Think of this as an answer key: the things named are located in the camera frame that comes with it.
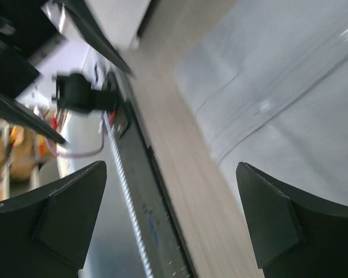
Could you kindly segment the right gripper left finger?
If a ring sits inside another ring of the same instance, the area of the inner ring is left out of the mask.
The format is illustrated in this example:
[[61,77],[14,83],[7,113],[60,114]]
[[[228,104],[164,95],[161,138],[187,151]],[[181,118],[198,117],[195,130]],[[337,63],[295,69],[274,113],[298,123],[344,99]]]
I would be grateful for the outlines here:
[[96,161],[0,201],[0,277],[77,277],[106,180],[106,163]]

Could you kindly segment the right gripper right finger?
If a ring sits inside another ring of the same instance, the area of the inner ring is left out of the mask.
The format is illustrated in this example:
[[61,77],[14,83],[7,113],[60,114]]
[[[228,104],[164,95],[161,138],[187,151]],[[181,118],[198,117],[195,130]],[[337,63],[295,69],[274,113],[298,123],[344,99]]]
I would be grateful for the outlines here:
[[348,277],[348,206],[240,162],[236,179],[265,277]]

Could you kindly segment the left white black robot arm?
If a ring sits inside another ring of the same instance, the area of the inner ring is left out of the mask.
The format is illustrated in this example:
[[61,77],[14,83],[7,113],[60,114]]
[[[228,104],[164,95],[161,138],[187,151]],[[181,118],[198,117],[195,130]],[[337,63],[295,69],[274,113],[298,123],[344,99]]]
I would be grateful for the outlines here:
[[[50,55],[64,36],[42,11],[46,1],[0,1],[0,118],[27,126],[58,144],[65,139],[16,98],[40,76],[36,66]],[[55,75],[59,108],[82,114],[113,111],[115,91],[92,88],[83,74]]]

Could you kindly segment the grey long sleeve shirt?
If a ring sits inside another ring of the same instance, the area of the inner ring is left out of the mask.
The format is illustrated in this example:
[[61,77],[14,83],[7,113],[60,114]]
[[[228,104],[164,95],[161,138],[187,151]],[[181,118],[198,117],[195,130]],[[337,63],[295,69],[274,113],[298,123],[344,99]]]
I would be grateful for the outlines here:
[[348,206],[348,1],[240,1],[174,76],[235,198],[247,162]]

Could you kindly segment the aluminium rail frame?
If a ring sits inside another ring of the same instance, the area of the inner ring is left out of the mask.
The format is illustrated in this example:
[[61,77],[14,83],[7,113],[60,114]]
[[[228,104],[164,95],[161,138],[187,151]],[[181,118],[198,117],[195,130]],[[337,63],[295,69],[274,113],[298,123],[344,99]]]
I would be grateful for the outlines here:
[[63,153],[95,151],[83,158],[57,157],[39,172],[39,184],[102,160],[107,181],[89,251],[80,277],[194,277],[151,151],[132,122],[117,137],[108,115],[67,112],[60,123]]

